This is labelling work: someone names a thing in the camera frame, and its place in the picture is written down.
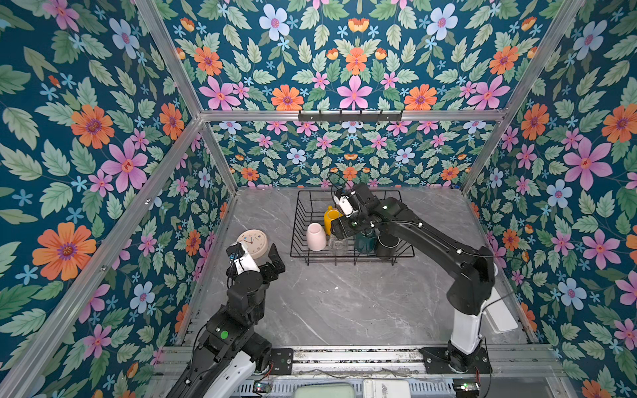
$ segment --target orange tulip-like flower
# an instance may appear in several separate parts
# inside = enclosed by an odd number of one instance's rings
[[[47,229],[38,237],[38,243],[44,248],[33,251],[33,265],[46,266],[40,274],[48,280],[54,280],[62,273],[62,280],[78,276],[78,268],[84,269],[89,262],[88,254],[96,249],[95,239],[89,239],[90,231],[84,225],[77,230],[72,222],[61,222],[57,226],[57,233]]]
[[[387,51],[384,50],[383,48],[378,47],[376,49],[376,52],[374,53],[374,56],[378,60],[383,60],[383,59],[387,58]]]
[[[210,52],[208,47],[197,48],[195,50],[195,62],[198,62],[199,69],[205,71],[210,76],[221,75],[224,65],[219,60],[217,52]]]
[[[223,220],[227,210],[228,210],[228,202],[226,202],[223,205],[221,205],[221,209],[220,209],[220,212],[219,212],[219,218],[221,218]]]
[[[517,46],[513,48],[506,46],[502,51],[496,52],[493,56],[493,60],[489,63],[491,74],[494,75],[497,73],[503,75],[504,72],[513,67],[513,63],[517,61],[518,57]]]
[[[476,215],[477,218],[480,218],[480,208],[474,202],[471,202],[471,209],[473,210],[473,214]]]
[[[502,243],[504,243],[505,247],[511,252],[517,249],[520,243],[520,237],[517,236],[517,231],[507,229],[502,238]]]
[[[582,395],[586,398],[610,398],[611,395],[608,391],[601,388],[601,385],[595,380],[584,380],[584,386],[582,386]]]
[[[188,18],[182,18],[179,21],[181,21],[183,28],[187,31],[192,32],[195,30],[195,23]]]
[[[71,124],[73,134],[80,136],[80,142],[85,146],[100,149],[115,135],[111,117],[104,115],[104,110],[98,106],[82,105],[82,113],[73,112],[71,120],[74,122]]]
[[[352,72],[352,75],[358,75],[365,70],[367,55],[363,53],[361,47],[354,47],[349,55],[345,57],[345,62],[347,62],[345,66],[347,70]]]
[[[637,104],[629,104],[628,108],[623,105],[613,110],[612,115],[606,116],[601,135],[608,137],[612,143],[617,141],[625,143],[629,141],[632,134],[637,134]]]
[[[347,25],[352,32],[364,32],[369,27],[369,20],[367,18],[352,18],[347,21]]]
[[[524,32],[528,31],[530,28],[533,27],[533,25],[535,25],[535,21],[537,21],[538,19],[536,17],[529,17],[526,18],[524,20],[524,22],[522,23],[522,30]]]
[[[533,329],[534,332],[538,330],[538,324],[534,322],[535,314],[533,313],[533,311],[531,311],[529,309],[529,306],[526,305],[526,303],[524,302],[520,304],[520,307],[522,307],[522,311],[524,311],[524,314],[526,315],[526,318],[529,321],[529,325],[531,325],[531,329]]]
[[[48,75],[48,80],[51,82],[52,85],[56,86],[58,89],[62,88],[62,86],[60,85],[60,81],[56,79],[54,75]]]
[[[354,178],[356,178],[356,174],[358,172],[356,171],[355,168],[353,167],[348,167],[345,169],[345,171],[343,172],[343,177],[348,180],[348,181],[352,181]]]
[[[428,111],[436,103],[438,97],[434,97],[438,92],[434,87],[429,88],[428,84],[414,87],[405,97],[405,109],[408,111]]]
[[[277,111],[300,111],[303,104],[303,97],[299,96],[299,90],[295,87],[290,88],[287,84],[283,84],[280,89],[272,91],[272,105],[276,106]]]
[[[460,169],[458,167],[450,167],[448,169],[444,169],[442,171],[442,179],[446,180],[446,181],[451,181],[454,178],[458,177],[458,174],[460,174]]]
[[[174,141],[182,135],[183,120],[182,112],[175,108],[174,104],[163,104],[162,113],[159,114],[159,121],[164,124],[164,132]]]
[[[335,48],[332,48],[330,51],[327,52],[327,58],[331,59],[331,60],[335,60],[338,58],[338,50]]]
[[[188,304],[184,304],[179,314],[177,314],[177,323],[175,324],[175,333],[179,333],[179,330],[182,329],[183,319],[186,317],[186,313],[188,313]]]
[[[128,368],[128,371],[126,372],[126,377],[128,377],[129,379],[135,377],[135,375],[137,374],[137,370],[139,368],[140,368],[140,363],[135,362],[133,365],[131,365],[130,368]]]
[[[195,255],[201,244],[201,234],[196,229],[192,230],[186,239],[186,253]]]
[[[637,234],[637,225],[633,227],[633,232]],[[637,264],[637,236],[635,235],[626,236],[626,247],[634,250],[633,252],[631,252],[631,258],[633,259],[635,264]]]
[[[256,181],[259,179],[258,172],[256,170],[253,170],[251,167],[244,167],[243,170],[241,170],[241,176],[248,181]]]
[[[547,106],[542,104],[535,104],[530,110],[527,110],[524,114],[524,120],[522,121],[522,136],[531,141],[535,140],[538,136],[544,134],[548,123]]]

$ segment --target yellow mug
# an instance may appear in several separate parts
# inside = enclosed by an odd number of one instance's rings
[[[327,208],[327,211],[323,215],[323,221],[325,222],[325,233],[330,235],[332,233],[332,221],[342,216],[341,212],[334,209],[332,206]]]

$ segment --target wire dish rack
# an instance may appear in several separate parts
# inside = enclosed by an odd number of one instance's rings
[[[387,197],[396,197],[402,201],[400,191],[398,190],[375,190],[374,193],[379,199]],[[313,252],[308,248],[306,231],[308,226],[313,222],[324,225],[323,215],[327,211],[327,207],[334,205],[333,192],[330,190],[300,190],[296,197],[296,212],[294,214],[294,227],[292,228],[292,243],[290,244],[290,257],[301,258],[305,260],[307,265],[311,262],[333,262],[334,265],[341,263],[358,262],[389,262],[392,266],[398,259],[414,257],[413,246],[405,241],[401,241],[396,247],[395,255],[384,257],[382,259],[376,257],[375,253],[359,253],[354,250],[354,239],[347,240],[347,254],[334,255],[329,247],[325,247],[320,252]]]

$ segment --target clock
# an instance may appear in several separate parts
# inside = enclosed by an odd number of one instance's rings
[[[268,251],[268,237],[259,229],[249,229],[239,235],[237,242],[243,243],[253,259],[258,259]]]

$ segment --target clock face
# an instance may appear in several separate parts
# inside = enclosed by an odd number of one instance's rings
[[[268,237],[259,229],[249,229],[239,235],[237,242],[243,243],[252,258],[261,257],[268,250]]]

